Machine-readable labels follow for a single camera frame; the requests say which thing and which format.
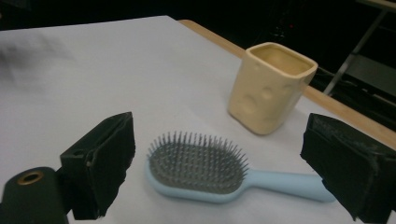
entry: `wooden table edge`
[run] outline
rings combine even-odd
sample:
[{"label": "wooden table edge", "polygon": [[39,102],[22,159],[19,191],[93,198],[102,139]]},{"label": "wooden table edge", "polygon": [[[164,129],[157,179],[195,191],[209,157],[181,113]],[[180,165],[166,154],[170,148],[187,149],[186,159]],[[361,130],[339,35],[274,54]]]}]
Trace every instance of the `wooden table edge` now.
[{"label": "wooden table edge", "polygon": [[[245,50],[236,46],[229,40],[219,35],[216,35],[215,33],[207,30],[205,27],[194,21],[181,20],[179,22],[193,30],[195,33],[205,37],[206,39],[229,51],[231,54],[242,58]],[[304,96],[315,102],[316,104],[322,106],[323,108],[327,109],[328,111],[332,112],[334,115],[338,116],[352,127],[370,135],[382,144],[396,149],[396,132],[394,132],[393,130],[372,119],[367,118],[358,111],[344,104],[341,104],[340,102],[334,100],[332,97],[329,97],[323,94],[321,91],[318,91],[310,86],[308,86],[304,91]]]}]

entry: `cup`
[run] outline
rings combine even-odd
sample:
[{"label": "cup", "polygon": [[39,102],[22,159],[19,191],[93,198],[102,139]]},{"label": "cup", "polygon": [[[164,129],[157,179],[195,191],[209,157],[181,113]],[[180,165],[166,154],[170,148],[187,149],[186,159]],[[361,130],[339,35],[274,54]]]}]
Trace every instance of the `cup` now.
[{"label": "cup", "polygon": [[228,111],[256,134],[276,130],[295,107],[318,64],[277,43],[245,51]]}]

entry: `light blue hairbrush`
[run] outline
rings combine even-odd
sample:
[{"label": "light blue hairbrush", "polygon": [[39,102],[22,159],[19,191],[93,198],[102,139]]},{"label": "light blue hairbrush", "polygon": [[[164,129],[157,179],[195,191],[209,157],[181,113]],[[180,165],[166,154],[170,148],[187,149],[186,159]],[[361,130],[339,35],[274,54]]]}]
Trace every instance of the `light blue hairbrush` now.
[{"label": "light blue hairbrush", "polygon": [[145,173],[163,195],[209,203],[227,203],[257,187],[330,203],[335,198],[318,175],[248,169],[232,142],[192,133],[163,135],[149,149]]}]

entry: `brush bristles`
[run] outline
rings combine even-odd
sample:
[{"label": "brush bristles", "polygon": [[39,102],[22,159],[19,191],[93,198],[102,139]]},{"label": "brush bristles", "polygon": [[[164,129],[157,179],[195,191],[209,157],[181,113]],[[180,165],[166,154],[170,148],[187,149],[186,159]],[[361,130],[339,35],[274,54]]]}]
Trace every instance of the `brush bristles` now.
[{"label": "brush bristles", "polygon": [[232,142],[197,133],[174,133],[154,140],[150,171],[166,186],[227,194],[237,190],[246,159]]}]

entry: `white paper surface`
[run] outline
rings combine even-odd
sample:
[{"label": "white paper surface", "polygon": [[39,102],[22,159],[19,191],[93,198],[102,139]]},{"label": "white paper surface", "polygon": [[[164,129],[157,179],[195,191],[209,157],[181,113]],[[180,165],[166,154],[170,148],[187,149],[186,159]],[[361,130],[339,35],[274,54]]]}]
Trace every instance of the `white paper surface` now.
[{"label": "white paper surface", "polygon": [[57,170],[96,124],[132,111],[136,155],[117,199],[100,220],[69,214],[70,223],[361,223],[338,202],[249,189],[231,203],[198,203],[149,185],[149,144],[173,131],[233,140],[254,169],[314,173],[300,158],[308,115],[334,116],[303,97],[277,131],[252,134],[226,110],[239,64],[168,17],[0,32],[1,192],[24,170]]}]

